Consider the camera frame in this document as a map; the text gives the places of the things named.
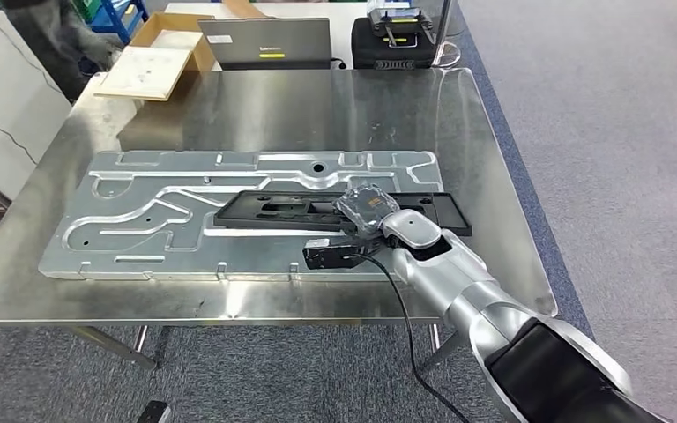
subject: white wall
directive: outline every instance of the white wall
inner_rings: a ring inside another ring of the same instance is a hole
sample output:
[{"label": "white wall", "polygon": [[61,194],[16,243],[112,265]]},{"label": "white wall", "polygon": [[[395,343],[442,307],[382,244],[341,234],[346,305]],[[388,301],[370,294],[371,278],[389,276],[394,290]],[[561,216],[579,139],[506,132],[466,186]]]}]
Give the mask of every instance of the white wall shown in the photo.
[{"label": "white wall", "polygon": [[[19,47],[26,60],[0,32],[0,128],[11,133],[35,161],[50,145],[71,105],[46,83],[56,84],[0,11],[0,28]],[[0,132],[0,191],[13,199],[35,168],[25,152]]]}]

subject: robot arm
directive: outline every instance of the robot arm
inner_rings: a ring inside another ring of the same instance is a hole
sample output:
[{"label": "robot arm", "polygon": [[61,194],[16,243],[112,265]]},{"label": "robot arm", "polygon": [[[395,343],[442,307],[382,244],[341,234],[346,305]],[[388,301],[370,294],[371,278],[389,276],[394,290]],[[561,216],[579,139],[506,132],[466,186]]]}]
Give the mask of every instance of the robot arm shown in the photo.
[{"label": "robot arm", "polygon": [[573,326],[530,310],[500,289],[452,232],[413,210],[379,226],[399,278],[471,347],[506,419],[663,422],[631,399],[629,376]]}]

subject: metal panel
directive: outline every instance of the metal panel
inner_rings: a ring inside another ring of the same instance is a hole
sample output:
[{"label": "metal panel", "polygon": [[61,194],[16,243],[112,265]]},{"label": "metal panel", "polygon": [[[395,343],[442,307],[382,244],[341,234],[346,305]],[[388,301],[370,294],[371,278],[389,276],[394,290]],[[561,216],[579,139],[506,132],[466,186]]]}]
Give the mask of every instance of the metal panel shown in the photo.
[{"label": "metal panel", "polygon": [[71,279],[383,280],[369,263],[307,269],[305,242],[341,232],[213,224],[245,189],[335,192],[363,182],[387,192],[443,187],[431,152],[101,152],[39,269]]}]

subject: laptop lid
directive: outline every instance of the laptop lid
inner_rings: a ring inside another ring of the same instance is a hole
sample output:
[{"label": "laptop lid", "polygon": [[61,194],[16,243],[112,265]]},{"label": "laptop lid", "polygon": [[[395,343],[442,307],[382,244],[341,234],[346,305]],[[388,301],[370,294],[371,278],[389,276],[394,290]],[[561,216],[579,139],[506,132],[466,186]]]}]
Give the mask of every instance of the laptop lid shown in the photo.
[{"label": "laptop lid", "polygon": [[314,69],[331,66],[327,18],[199,20],[222,69]]}]

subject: table leg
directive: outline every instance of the table leg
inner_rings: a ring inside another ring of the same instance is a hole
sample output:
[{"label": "table leg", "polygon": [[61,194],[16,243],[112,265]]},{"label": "table leg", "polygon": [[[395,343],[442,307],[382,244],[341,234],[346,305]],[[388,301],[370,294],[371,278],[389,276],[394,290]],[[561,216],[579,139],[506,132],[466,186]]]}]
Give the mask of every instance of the table leg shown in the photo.
[{"label": "table leg", "polygon": [[146,337],[146,326],[142,326],[137,334],[136,342],[133,347],[129,347],[123,342],[109,336],[107,333],[92,326],[71,326],[67,328],[74,335],[99,345],[112,353],[120,355],[124,360],[130,360],[147,370],[154,370],[157,362],[146,357],[141,353],[141,346]]},{"label": "table leg", "polygon": [[461,345],[463,345],[463,338],[455,332],[421,365],[421,370],[429,370],[435,364],[441,363]]}]

